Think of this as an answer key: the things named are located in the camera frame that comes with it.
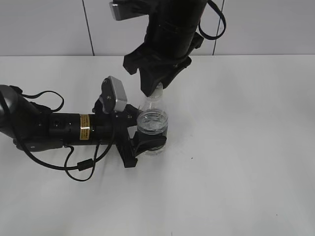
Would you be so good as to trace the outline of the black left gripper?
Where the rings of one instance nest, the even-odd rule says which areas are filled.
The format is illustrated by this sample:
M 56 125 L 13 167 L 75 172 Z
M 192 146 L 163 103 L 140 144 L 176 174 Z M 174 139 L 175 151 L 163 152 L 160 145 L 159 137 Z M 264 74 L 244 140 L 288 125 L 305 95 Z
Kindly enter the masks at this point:
M 133 146 L 128 134 L 128 128 L 137 125 L 139 111 L 131 104 L 127 104 L 122 112 L 105 114 L 100 100 L 94 104 L 92 112 L 93 130 L 92 140 L 101 140 L 107 145 L 113 139 L 124 167 L 133 168 L 137 164 L 137 156 L 147 151 L 157 151 L 166 144 L 167 137 L 163 134 L 148 135 L 136 131 L 133 136 Z

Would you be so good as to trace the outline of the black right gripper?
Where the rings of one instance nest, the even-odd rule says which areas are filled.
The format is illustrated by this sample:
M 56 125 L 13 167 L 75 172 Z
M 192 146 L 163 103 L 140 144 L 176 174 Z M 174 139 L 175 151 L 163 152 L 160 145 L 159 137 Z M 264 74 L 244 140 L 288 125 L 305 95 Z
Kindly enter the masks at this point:
M 133 52 L 124 56 L 123 67 L 133 75 L 139 69 L 140 88 L 146 97 L 152 95 L 159 82 L 166 89 L 175 77 L 191 64 L 189 54 L 179 59 L 165 56 L 154 50 L 148 43 L 142 43 Z

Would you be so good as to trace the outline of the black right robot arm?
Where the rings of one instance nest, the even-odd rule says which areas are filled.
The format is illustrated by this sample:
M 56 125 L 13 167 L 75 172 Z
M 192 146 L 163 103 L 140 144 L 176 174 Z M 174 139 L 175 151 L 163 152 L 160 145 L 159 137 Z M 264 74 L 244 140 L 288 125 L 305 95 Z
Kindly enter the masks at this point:
M 196 32 L 205 0 L 137 0 L 136 10 L 149 16 L 144 42 L 124 57 L 123 67 L 140 73 L 141 91 L 151 96 L 159 83 L 165 89 L 191 64 L 190 53 L 201 46 Z

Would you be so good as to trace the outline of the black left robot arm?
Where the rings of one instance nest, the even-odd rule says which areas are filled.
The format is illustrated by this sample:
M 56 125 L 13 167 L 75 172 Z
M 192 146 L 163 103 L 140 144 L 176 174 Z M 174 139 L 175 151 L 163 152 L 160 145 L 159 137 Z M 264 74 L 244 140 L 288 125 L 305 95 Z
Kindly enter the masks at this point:
M 122 112 L 103 112 L 96 101 L 92 114 L 59 113 L 59 109 L 29 102 L 29 96 L 15 86 L 1 85 L 0 131 L 13 139 L 26 154 L 66 146 L 115 145 L 126 168 L 137 164 L 137 156 L 166 143 L 163 134 L 146 135 L 128 128 L 137 125 L 138 110 L 126 105 Z

